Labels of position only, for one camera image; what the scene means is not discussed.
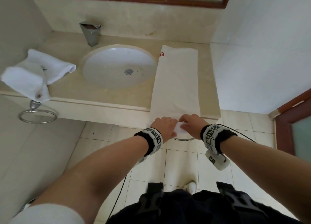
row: cable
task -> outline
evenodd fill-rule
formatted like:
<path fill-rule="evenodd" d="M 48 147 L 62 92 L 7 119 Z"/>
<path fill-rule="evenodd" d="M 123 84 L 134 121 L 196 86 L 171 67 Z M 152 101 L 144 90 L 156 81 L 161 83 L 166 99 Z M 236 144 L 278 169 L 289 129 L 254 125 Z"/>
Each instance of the cable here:
<path fill-rule="evenodd" d="M 122 189 L 123 189 L 123 186 L 124 186 L 124 183 L 125 183 L 125 179 L 126 179 L 126 176 L 125 176 L 125 178 L 124 178 L 124 181 L 123 181 L 123 184 L 122 184 L 120 193 L 119 193 L 119 195 L 118 195 L 118 197 L 117 197 L 117 200 L 116 200 L 116 202 L 115 202 L 115 205 L 114 205 L 114 207 L 112 208 L 111 213 L 109 214 L 109 217 L 108 217 L 107 221 L 109 220 L 109 218 L 110 218 L 112 212 L 114 211 L 114 208 L 115 208 L 115 206 L 116 206 L 116 204 L 117 204 L 117 202 L 118 202 L 118 199 L 119 199 L 119 197 L 120 197 L 120 194 L 121 194 L 121 192 L 122 192 Z"/>
<path fill-rule="evenodd" d="M 213 124 L 211 124 L 211 125 L 220 125 L 220 126 L 223 126 L 223 127 L 227 127 L 228 129 L 233 130 L 233 131 L 235 131 L 235 132 L 237 132 L 237 133 L 243 135 L 242 133 L 236 131 L 235 129 L 232 129 L 232 128 L 230 128 L 230 127 L 228 127 L 228 126 L 225 126 L 225 125 L 222 125 L 222 124 L 213 123 Z M 251 138 L 248 138 L 246 135 L 243 135 L 243 136 L 246 137 L 247 139 L 249 139 L 249 140 L 255 142 L 255 141 L 252 140 Z M 121 187 L 121 190 L 120 190 L 120 193 L 119 193 L 119 195 L 118 195 L 118 197 L 117 197 L 117 200 L 116 200 L 116 202 L 115 202 L 115 205 L 114 205 L 114 207 L 112 208 L 111 213 L 109 214 L 109 217 L 108 217 L 107 221 L 109 220 L 109 218 L 110 218 L 112 212 L 114 211 L 114 208 L 115 208 L 115 206 L 116 206 L 116 204 L 117 204 L 117 202 L 118 202 L 118 199 L 119 199 L 119 197 L 120 197 L 120 194 L 121 194 L 121 192 L 122 192 L 122 189 L 123 189 L 123 186 L 124 186 L 124 183 L 125 183 L 125 179 L 126 179 L 126 176 L 125 176 L 125 178 L 124 178 L 123 185 L 122 185 L 122 187 Z"/>
<path fill-rule="evenodd" d="M 230 127 L 228 127 L 228 126 L 225 126 L 225 125 L 222 125 L 222 124 L 213 123 L 213 124 L 211 124 L 211 125 L 220 125 L 220 126 L 223 126 L 223 127 L 227 127 L 228 129 L 233 130 L 233 131 L 235 131 L 235 132 L 237 132 L 237 133 L 239 133 L 239 134 L 243 135 L 242 133 L 240 133 L 240 132 L 236 131 L 235 129 L 232 129 L 232 128 L 230 128 Z M 253 141 L 253 142 L 257 143 L 256 141 L 252 140 L 251 138 L 248 138 L 246 135 L 243 135 L 243 136 L 244 136 L 244 137 L 246 137 L 247 139 L 249 139 L 249 140 L 251 140 L 251 141 Z"/>

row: white sneaker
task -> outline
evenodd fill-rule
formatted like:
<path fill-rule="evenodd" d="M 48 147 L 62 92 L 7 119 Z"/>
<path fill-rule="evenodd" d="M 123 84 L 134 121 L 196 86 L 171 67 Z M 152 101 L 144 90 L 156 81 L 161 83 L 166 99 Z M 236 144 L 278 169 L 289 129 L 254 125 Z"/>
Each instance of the white sneaker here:
<path fill-rule="evenodd" d="M 190 194 L 194 194 L 196 192 L 196 182 L 194 180 L 186 182 L 183 186 L 183 190 L 189 192 Z"/>

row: beige marble countertop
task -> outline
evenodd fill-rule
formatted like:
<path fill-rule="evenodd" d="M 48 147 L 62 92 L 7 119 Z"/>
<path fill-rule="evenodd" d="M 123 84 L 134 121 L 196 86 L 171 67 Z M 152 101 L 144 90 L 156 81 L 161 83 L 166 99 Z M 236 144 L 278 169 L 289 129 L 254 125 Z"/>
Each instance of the beige marble countertop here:
<path fill-rule="evenodd" d="M 87 82 L 82 76 L 80 61 L 86 54 L 97 48 L 115 44 L 133 45 L 145 49 L 156 60 L 159 58 L 162 45 L 173 48 L 197 49 L 201 116 L 212 119 L 221 117 L 211 51 L 209 45 L 204 44 L 99 36 L 99 44 L 95 47 L 90 47 L 83 34 L 53 32 L 37 50 L 63 61 L 76 64 L 77 69 L 73 73 L 67 73 L 63 78 L 49 85 L 51 100 L 103 106 L 107 104 L 118 105 L 121 108 L 150 111 L 154 77 L 131 88 L 105 89 Z M 0 83 L 0 93 L 5 95 L 19 95 L 3 82 Z"/>

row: sink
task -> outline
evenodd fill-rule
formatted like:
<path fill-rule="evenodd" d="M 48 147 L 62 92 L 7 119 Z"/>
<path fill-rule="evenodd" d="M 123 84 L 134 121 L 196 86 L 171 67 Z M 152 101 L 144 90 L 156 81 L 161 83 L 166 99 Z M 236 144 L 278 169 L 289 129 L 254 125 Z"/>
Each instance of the sink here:
<path fill-rule="evenodd" d="M 107 89 L 129 88 L 155 75 L 157 63 L 146 50 L 130 45 L 109 45 L 83 58 L 83 76 Z"/>

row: door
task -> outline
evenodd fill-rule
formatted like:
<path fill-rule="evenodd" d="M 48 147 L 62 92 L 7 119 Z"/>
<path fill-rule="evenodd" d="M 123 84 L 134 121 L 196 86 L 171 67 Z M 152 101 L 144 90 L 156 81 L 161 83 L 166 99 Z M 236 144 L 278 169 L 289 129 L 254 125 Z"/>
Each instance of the door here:
<path fill-rule="evenodd" d="M 276 117 L 277 149 L 311 162 L 311 98 Z"/>

